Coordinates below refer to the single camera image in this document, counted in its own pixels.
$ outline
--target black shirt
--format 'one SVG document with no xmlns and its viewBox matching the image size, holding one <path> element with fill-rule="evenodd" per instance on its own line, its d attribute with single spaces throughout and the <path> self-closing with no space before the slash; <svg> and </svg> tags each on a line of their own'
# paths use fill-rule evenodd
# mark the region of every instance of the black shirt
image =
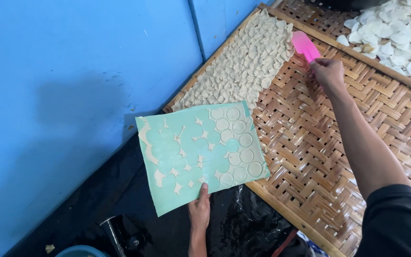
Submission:
<svg viewBox="0 0 411 257">
<path fill-rule="evenodd" d="M 369 195 L 355 256 L 411 257 L 411 187 L 390 185 Z"/>
</svg>

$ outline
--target black plastic sheet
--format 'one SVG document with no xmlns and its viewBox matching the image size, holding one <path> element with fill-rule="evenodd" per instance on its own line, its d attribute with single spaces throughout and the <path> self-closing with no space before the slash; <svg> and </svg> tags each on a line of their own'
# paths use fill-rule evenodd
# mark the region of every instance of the black plastic sheet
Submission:
<svg viewBox="0 0 411 257">
<path fill-rule="evenodd" d="M 210 208 L 209 256 L 271 256 L 293 228 L 245 185 L 213 193 Z M 130 256 L 187 256 L 188 209 L 157 217 L 137 135 L 6 256 L 55 256 L 73 245 L 117 256 L 100 224 L 118 215 L 127 238 L 140 239 Z M 47 254 L 51 244 L 55 250 Z"/>
</svg>

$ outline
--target blue bucket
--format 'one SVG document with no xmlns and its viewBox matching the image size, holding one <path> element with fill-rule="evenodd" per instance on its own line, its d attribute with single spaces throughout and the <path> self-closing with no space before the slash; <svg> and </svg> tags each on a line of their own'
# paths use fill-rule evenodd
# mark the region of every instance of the blue bucket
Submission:
<svg viewBox="0 0 411 257">
<path fill-rule="evenodd" d="M 56 257 L 110 257 L 110 255 L 89 246 L 73 246 L 62 250 Z"/>
</svg>

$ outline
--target woven bamboo tray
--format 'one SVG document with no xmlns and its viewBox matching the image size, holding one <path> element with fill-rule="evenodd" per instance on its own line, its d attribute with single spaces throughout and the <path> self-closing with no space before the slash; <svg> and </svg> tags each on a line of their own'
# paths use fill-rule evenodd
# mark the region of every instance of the woven bamboo tray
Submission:
<svg viewBox="0 0 411 257">
<path fill-rule="evenodd" d="M 174 99 L 233 41 L 255 12 L 268 9 L 306 32 L 326 58 L 340 59 L 345 82 L 362 115 L 401 161 L 411 182 L 411 79 L 337 43 L 328 36 L 260 4 Z M 362 237 L 365 202 L 344 155 L 329 99 L 306 86 L 303 56 L 284 63 L 260 92 L 252 117 L 271 176 L 246 185 L 331 256 L 353 256 Z"/>
</svg>

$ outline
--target hand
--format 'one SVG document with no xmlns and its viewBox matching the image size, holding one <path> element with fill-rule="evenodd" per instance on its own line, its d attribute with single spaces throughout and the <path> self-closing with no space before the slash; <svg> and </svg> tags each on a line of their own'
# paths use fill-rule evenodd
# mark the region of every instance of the hand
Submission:
<svg viewBox="0 0 411 257">
<path fill-rule="evenodd" d="M 315 61 L 310 63 L 310 67 L 312 75 L 323 86 L 323 90 L 329 98 L 340 97 L 344 94 L 348 95 L 343 81 L 342 61 L 316 58 Z"/>
<path fill-rule="evenodd" d="M 207 194 L 209 185 L 203 183 L 199 190 L 199 199 L 188 203 L 188 212 L 190 213 L 191 231 L 204 233 L 209 225 L 210 218 L 210 194 Z"/>
</svg>

